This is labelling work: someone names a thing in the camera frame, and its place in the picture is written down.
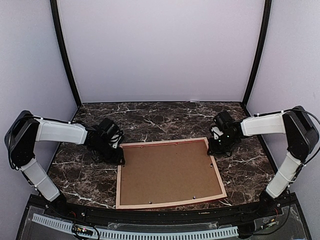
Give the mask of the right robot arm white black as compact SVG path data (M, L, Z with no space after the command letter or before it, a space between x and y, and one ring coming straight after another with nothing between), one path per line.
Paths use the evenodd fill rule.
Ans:
M242 139L258 135L284 134L287 153L274 178L261 192L255 213L266 217L275 208L276 199L295 182L305 167L320 152L319 119L298 105L291 109L255 114L234 120L227 111L213 119L207 155L228 155Z

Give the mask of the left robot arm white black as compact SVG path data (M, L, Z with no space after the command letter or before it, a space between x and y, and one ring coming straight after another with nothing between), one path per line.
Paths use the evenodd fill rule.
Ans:
M23 110L4 137L9 165L21 171L31 185L51 203L51 210L60 218L67 218L70 206L62 199L63 194L36 160L37 142L60 142L84 145L98 153L103 160L117 165L125 164L120 143L124 132L111 119L105 118L98 125L83 122L66 122L43 118Z

